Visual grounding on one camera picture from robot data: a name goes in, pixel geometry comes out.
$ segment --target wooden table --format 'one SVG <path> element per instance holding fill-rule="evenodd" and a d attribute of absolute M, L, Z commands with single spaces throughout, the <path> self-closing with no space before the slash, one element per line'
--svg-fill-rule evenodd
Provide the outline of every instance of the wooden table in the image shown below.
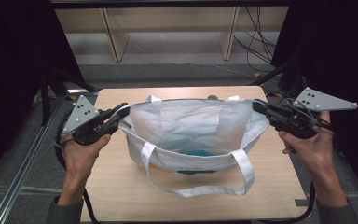
<path fill-rule="evenodd" d="M 99 93 L 95 106 L 105 110 L 122 102 L 136 104 L 147 96 L 161 99 L 219 99 L 239 95 L 241 99 L 266 100 L 260 87 L 191 87 L 112 89 Z M 96 217 L 100 221 L 208 221 L 289 218 L 301 215 L 306 207 L 296 206 L 295 199 L 306 197 L 293 164 L 282 154 L 284 144 L 273 127 L 262 134 L 249 153 L 255 169 L 255 182 L 247 194 L 203 195 L 191 198 L 163 193 L 147 181 L 144 168 L 130 158 L 125 134 L 119 130 L 100 153 L 87 184 Z M 239 168 L 198 178 L 153 171 L 152 178 L 162 187 L 175 189 L 197 184 L 238 186 Z M 82 221 L 90 221 L 84 206 Z"/>

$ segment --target human hand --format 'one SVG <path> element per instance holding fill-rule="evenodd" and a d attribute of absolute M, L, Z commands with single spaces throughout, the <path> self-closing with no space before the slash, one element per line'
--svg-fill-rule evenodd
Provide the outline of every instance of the human hand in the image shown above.
<path fill-rule="evenodd" d="M 322 112 L 321 119 L 330 122 L 329 112 Z M 333 133 L 331 131 L 322 128 L 310 139 L 300 139 L 284 131 L 280 131 L 279 136 L 290 145 L 283 150 L 283 153 L 295 152 L 311 175 L 334 170 Z"/>
<path fill-rule="evenodd" d="M 322 112 L 321 119 L 330 122 L 329 112 Z M 330 206 L 344 206 L 348 201 L 334 166 L 333 135 L 333 132 L 325 128 L 310 139 L 299 139 L 290 133 L 279 132 L 280 138 L 290 145 L 283 153 L 295 152 L 310 173 L 318 202 Z"/>
<path fill-rule="evenodd" d="M 91 169 L 101 149 L 109 143 L 111 135 L 104 135 L 89 146 L 81 146 L 72 138 L 72 135 L 68 135 L 60 141 L 65 143 L 63 156 L 66 174 L 62 186 L 62 195 L 57 202 L 58 205 L 71 205 L 82 200 L 84 188 L 91 175 Z"/>

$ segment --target triangular metal plate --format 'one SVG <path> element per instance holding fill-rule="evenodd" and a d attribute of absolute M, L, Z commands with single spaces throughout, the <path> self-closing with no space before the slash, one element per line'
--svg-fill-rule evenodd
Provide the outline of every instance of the triangular metal plate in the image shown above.
<path fill-rule="evenodd" d="M 85 96 L 81 95 L 62 130 L 61 136 L 66 136 L 69 133 L 72 133 L 75 129 L 97 117 L 99 114 L 100 112 L 94 105 Z"/>
<path fill-rule="evenodd" d="M 358 107 L 358 104 L 339 99 L 337 97 L 315 91 L 309 87 L 303 90 L 296 98 L 298 102 L 311 111 L 334 111 L 334 110 L 352 110 Z M 294 102 L 293 105 L 298 108 L 303 106 Z"/>

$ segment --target floor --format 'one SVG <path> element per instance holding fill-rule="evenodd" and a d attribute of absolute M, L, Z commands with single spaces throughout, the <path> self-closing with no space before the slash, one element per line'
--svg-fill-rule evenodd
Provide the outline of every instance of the floor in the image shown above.
<path fill-rule="evenodd" d="M 279 33 L 265 33 L 264 36 L 270 42 L 275 43 Z M 113 62 L 113 57 L 105 34 L 71 34 L 68 35 L 73 52 L 79 65 L 135 65 L 135 64 L 192 64 L 196 66 L 209 66 L 212 71 L 225 71 L 244 76 L 253 76 L 254 70 L 227 69 L 236 68 L 236 64 L 251 64 L 255 69 L 266 69 L 266 63 L 255 57 L 234 42 L 229 61 L 223 61 L 220 47 L 215 33 L 164 33 L 164 34 L 133 34 L 129 40 L 125 55 L 120 63 Z M 244 45 L 249 45 L 251 38 L 247 34 L 236 34 L 236 37 Z M 267 56 L 262 45 L 256 45 L 253 41 L 252 48 Z M 18 172 L 24 158 L 30 157 L 29 148 L 37 135 L 41 114 L 41 104 L 36 98 L 33 111 L 24 123 L 19 137 L 10 151 L 4 154 L 0 160 L 0 202 Z M 55 158 L 51 152 L 51 142 L 54 131 L 47 133 L 48 140 L 42 143 L 40 151 L 33 157 L 32 169 L 21 186 L 21 192 L 17 200 L 8 209 L 10 210 L 6 223 L 44 223 L 48 205 L 51 199 L 60 193 L 60 185 L 63 179 L 63 170 L 54 163 Z M 300 183 L 309 195 L 310 178 L 304 171 L 296 156 L 291 157 L 296 168 Z M 335 156 L 337 171 L 341 178 L 342 186 L 349 200 L 358 214 L 358 179 L 344 158 Z M 317 213 L 301 223 L 317 223 Z"/>

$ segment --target black cable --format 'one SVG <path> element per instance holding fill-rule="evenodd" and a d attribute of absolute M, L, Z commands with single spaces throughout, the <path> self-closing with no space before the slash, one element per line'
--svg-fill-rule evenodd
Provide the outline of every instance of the black cable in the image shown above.
<path fill-rule="evenodd" d="M 246 11 L 247 11 L 247 13 L 249 15 L 249 18 L 251 19 L 252 24 L 253 24 L 253 26 L 255 28 L 254 34 L 252 36 L 252 39 L 255 39 L 255 33 L 257 33 L 260 36 L 261 42 L 263 44 L 264 51 L 266 52 L 267 57 L 270 60 L 269 54 L 272 56 L 272 53 L 270 52 L 270 50 L 269 50 L 269 48 L 268 48 L 268 46 L 266 44 L 266 42 L 269 42 L 269 41 L 261 33 L 261 22 L 260 22 L 261 9 L 260 9 L 260 7 L 257 7 L 257 22 L 256 23 L 255 23 L 255 20 L 253 19 L 252 15 L 251 15 L 251 13 L 249 12 L 248 7 L 246 7 Z"/>
<path fill-rule="evenodd" d="M 63 114 L 62 119 L 58 125 L 58 130 L 57 130 L 57 134 L 55 137 L 55 147 L 54 147 L 55 154 L 56 154 L 57 160 L 59 161 L 60 165 L 62 166 L 62 168 L 64 170 L 66 170 L 66 165 L 65 165 L 65 158 L 62 155 L 62 147 L 65 145 L 65 143 L 70 142 L 74 139 L 70 139 L 70 140 L 66 141 L 65 143 L 60 143 L 60 139 L 61 139 L 61 132 L 62 132 L 63 125 L 69 119 L 69 116 L 71 115 L 71 113 L 72 113 L 72 110 L 68 110 Z M 98 221 L 94 215 L 94 210 L 92 208 L 91 200 L 90 200 L 89 194 L 87 193 L 86 189 L 84 189 L 84 191 L 83 191 L 83 198 L 86 203 L 87 209 L 89 210 L 89 218 L 91 219 L 92 223 L 93 224 L 101 224 L 101 222 Z"/>
<path fill-rule="evenodd" d="M 249 47 L 248 47 L 248 48 L 251 47 L 252 42 L 253 42 L 253 39 L 251 39 L 251 42 L 249 42 Z M 249 50 L 246 52 L 246 61 L 247 61 L 248 65 L 249 65 L 252 69 L 254 69 L 255 71 L 259 71 L 259 72 L 270 72 L 270 71 L 266 71 L 266 70 L 257 69 L 257 68 L 254 68 L 254 67 L 251 66 L 251 64 L 249 63 Z"/>
<path fill-rule="evenodd" d="M 244 49 L 247 49 L 248 51 L 251 51 L 257 58 L 263 60 L 265 63 L 269 63 L 268 58 L 262 54 L 260 54 L 259 52 L 255 51 L 254 49 L 251 49 L 249 47 L 247 47 L 246 45 L 244 45 L 242 42 L 240 42 L 240 40 L 234 36 L 234 39 L 241 45 L 241 47 L 243 47 Z"/>
<path fill-rule="evenodd" d="M 324 123 L 317 123 L 317 125 L 321 128 L 324 128 L 324 129 L 330 130 L 331 132 L 334 132 L 333 128 L 330 125 L 326 125 Z"/>
<path fill-rule="evenodd" d="M 256 38 L 256 37 L 254 37 L 254 39 L 255 39 L 256 41 L 258 41 L 258 42 L 263 42 L 263 40 L 258 39 L 258 38 Z M 269 41 L 268 41 L 268 42 L 265 42 L 265 43 L 266 43 L 267 45 L 273 47 L 273 48 L 276 48 L 276 45 L 274 45 L 273 43 L 270 43 Z"/>
<path fill-rule="evenodd" d="M 304 115 L 305 117 L 307 117 L 310 121 L 314 119 L 312 113 L 307 109 L 307 107 L 306 107 L 304 104 L 302 104 L 301 102 L 297 101 L 296 99 L 293 99 L 293 98 L 285 98 L 285 99 L 282 99 L 282 100 L 283 100 L 283 103 L 284 103 L 286 106 L 292 108 L 293 110 L 297 111 L 297 112 L 300 113 L 300 114 L 303 114 L 303 115 Z M 293 106 L 293 103 L 294 103 L 294 102 L 297 102 L 299 105 L 301 105 L 306 112 L 303 112 L 303 111 L 300 110 L 299 108 Z"/>
<path fill-rule="evenodd" d="M 324 119 L 319 119 L 321 123 L 324 123 L 325 125 L 331 126 L 331 123 Z"/>
<path fill-rule="evenodd" d="M 263 222 L 263 223 L 268 223 L 268 224 L 272 224 L 272 223 L 280 223 L 280 224 L 297 223 L 297 222 L 299 222 L 301 220 L 304 220 L 306 217 L 308 217 L 310 215 L 310 213 L 312 212 L 312 209 L 313 209 L 315 198 L 316 198 L 315 187 L 313 186 L 313 182 L 310 182 L 310 198 L 309 198 L 309 201 L 308 201 L 307 210 L 303 214 L 301 214 L 299 217 L 290 218 L 290 219 L 287 219 L 287 220 L 260 220 L 260 221 Z"/>

